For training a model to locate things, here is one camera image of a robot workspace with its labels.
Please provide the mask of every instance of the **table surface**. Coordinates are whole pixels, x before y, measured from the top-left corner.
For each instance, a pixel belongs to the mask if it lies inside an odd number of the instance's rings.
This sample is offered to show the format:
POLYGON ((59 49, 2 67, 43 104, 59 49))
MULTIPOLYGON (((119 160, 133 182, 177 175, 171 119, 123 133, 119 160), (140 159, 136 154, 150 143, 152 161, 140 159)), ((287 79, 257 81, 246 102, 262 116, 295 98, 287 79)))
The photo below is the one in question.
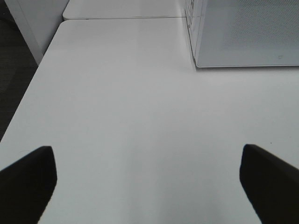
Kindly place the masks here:
POLYGON ((141 17, 183 17, 185 0, 70 0, 63 17, 111 19, 141 17))
POLYGON ((196 70, 184 18, 66 21, 0 168, 53 147, 58 182, 41 224, 257 224, 242 147, 299 167, 298 72, 196 70))

